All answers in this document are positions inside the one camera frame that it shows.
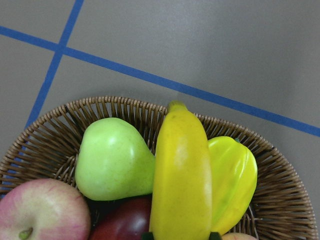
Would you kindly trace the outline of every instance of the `table surface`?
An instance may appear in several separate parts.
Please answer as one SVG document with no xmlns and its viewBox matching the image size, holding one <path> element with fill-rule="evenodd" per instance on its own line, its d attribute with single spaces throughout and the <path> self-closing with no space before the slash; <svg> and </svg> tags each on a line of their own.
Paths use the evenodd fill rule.
<svg viewBox="0 0 320 240">
<path fill-rule="evenodd" d="M 319 12 L 299 0 L 0 1 L 0 154 L 72 100 L 179 99 L 276 146 L 318 219 Z"/>
</svg>

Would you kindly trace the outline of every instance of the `pear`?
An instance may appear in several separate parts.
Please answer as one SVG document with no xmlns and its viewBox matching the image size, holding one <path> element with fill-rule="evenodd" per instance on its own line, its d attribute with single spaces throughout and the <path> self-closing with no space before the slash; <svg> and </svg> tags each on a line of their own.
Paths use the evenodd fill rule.
<svg viewBox="0 0 320 240">
<path fill-rule="evenodd" d="M 152 193 L 155 156 L 130 123 L 109 117 L 85 130 L 75 167 L 79 191 L 94 201 Z"/>
</svg>

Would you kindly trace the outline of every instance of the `gray surface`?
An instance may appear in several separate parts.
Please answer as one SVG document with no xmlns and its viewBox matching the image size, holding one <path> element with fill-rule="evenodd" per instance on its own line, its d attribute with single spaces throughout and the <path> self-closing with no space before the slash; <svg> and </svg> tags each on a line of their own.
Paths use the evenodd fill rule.
<svg viewBox="0 0 320 240">
<path fill-rule="evenodd" d="M 0 26 L 58 43 L 73 1 L 0 2 Z M 67 46 L 177 83 L 320 127 L 319 1 L 85 1 Z M 53 51 L 1 34 L 3 156 L 23 131 Z M 115 95 L 244 125 L 292 163 L 320 216 L 320 139 L 238 110 L 63 55 L 40 115 Z"/>
</svg>

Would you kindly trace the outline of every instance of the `blue line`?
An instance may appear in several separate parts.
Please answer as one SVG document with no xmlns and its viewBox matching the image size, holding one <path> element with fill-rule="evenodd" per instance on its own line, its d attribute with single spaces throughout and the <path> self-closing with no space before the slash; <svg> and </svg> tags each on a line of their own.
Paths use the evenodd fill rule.
<svg viewBox="0 0 320 240">
<path fill-rule="evenodd" d="M 4 26 L 0 26 L 0 34 L 51 51 L 56 51 L 58 47 L 58 44 L 54 42 L 31 36 L 29 34 L 22 33 L 16 30 L 12 30 Z"/>
<path fill-rule="evenodd" d="M 289 117 L 282 116 L 270 111 L 266 111 L 239 101 L 235 101 L 208 91 L 204 91 L 183 83 L 179 83 L 161 76 L 157 76 L 142 70 L 138 70 L 114 61 L 104 59 L 102 57 L 94 56 L 83 51 L 66 47 L 63 52 L 65 55 L 76 58 L 103 68 L 107 68 L 134 78 L 144 80 L 171 90 L 175 90 L 202 100 L 209 101 L 236 111 L 240 111 L 276 124 L 280 124 L 307 134 L 320 137 L 320 128 L 294 120 Z"/>
<path fill-rule="evenodd" d="M 81 10 L 81 7 L 83 5 L 84 0 L 76 0 L 73 8 L 71 10 L 70 16 L 66 22 L 66 25 L 64 27 L 63 33 L 61 35 L 59 44 L 57 45 L 57 48 L 55 50 L 55 53 L 53 55 L 51 64 L 49 66 L 49 69 L 46 73 L 44 82 L 40 88 L 40 91 L 36 97 L 36 100 L 33 104 L 32 110 L 30 112 L 30 115 L 28 117 L 28 120 L 25 124 L 24 128 L 27 128 L 30 124 L 32 124 L 40 114 L 40 111 L 44 105 L 44 102 L 46 100 L 46 97 L 48 95 L 48 92 L 50 90 L 50 87 L 52 85 L 52 82 L 54 80 L 54 77 L 57 73 L 61 58 L 63 56 L 64 48 L 67 46 L 70 35 L 72 33 L 72 30 L 76 24 L 76 20 L 78 18 L 79 12 Z"/>
</svg>

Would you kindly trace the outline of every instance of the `brown basket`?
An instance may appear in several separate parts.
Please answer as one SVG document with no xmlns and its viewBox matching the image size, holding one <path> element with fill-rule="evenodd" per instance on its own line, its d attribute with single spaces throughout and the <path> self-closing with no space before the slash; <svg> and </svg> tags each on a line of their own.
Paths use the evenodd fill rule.
<svg viewBox="0 0 320 240">
<path fill-rule="evenodd" d="M 39 178 L 59 179 L 76 187 L 75 159 L 85 129 L 102 118 L 121 118 L 143 136 L 155 153 L 167 109 L 127 97 L 88 97 L 61 105 L 39 117 L 8 149 L 0 163 L 0 196 Z M 260 240 L 318 240 L 314 211 L 292 165 L 267 140 L 238 124 L 195 113 L 207 137 L 239 138 L 254 154 L 258 182 L 251 204 L 231 232 Z"/>
</svg>

